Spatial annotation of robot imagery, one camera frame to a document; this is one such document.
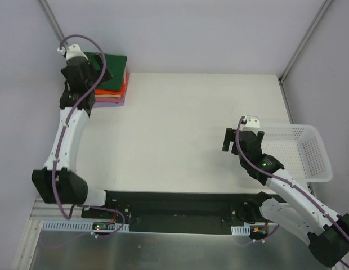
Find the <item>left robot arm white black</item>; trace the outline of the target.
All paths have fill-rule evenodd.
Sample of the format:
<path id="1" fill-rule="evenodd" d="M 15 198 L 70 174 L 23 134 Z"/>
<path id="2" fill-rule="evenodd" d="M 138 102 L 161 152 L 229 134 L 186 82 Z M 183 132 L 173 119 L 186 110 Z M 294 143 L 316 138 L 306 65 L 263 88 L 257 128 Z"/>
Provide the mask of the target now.
<path id="1" fill-rule="evenodd" d="M 45 203 L 94 206 L 95 214 L 106 219 L 113 213 L 112 203 L 104 190 L 90 188 L 77 175 L 76 164 L 80 139 L 95 103 L 92 86 L 110 80 L 111 75 L 99 53 L 92 59 L 75 53 L 66 63 L 61 69 L 65 89 L 59 101 L 59 127 L 43 168 L 32 172 L 32 182 Z"/>

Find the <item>dark green t-shirt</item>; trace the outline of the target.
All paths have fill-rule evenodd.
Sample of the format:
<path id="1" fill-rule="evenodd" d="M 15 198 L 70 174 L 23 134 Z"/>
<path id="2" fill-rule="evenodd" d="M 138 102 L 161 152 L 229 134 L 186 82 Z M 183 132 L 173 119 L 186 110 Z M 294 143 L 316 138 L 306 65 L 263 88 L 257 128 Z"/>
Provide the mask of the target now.
<path id="1" fill-rule="evenodd" d="M 126 73 L 126 65 L 127 65 L 127 57 L 121 55 L 111 55 L 105 54 L 106 58 L 106 67 L 110 70 L 113 78 L 112 80 L 99 84 L 96 89 L 110 89 L 118 91 L 121 88 L 123 78 Z"/>

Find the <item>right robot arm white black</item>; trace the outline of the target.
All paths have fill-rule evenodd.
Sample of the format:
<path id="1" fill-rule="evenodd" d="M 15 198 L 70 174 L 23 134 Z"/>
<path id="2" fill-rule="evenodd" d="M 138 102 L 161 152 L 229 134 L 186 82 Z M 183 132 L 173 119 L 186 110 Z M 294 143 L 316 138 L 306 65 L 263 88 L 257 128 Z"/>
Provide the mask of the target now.
<path id="1" fill-rule="evenodd" d="M 273 196 L 259 193 L 249 202 L 248 217 L 254 222 L 264 218 L 303 241 L 313 257 L 332 268 L 349 253 L 349 214 L 339 214 L 301 187 L 284 165 L 262 151 L 263 131 L 227 128 L 223 151 L 239 157 L 248 175 L 274 191 L 286 205 Z"/>

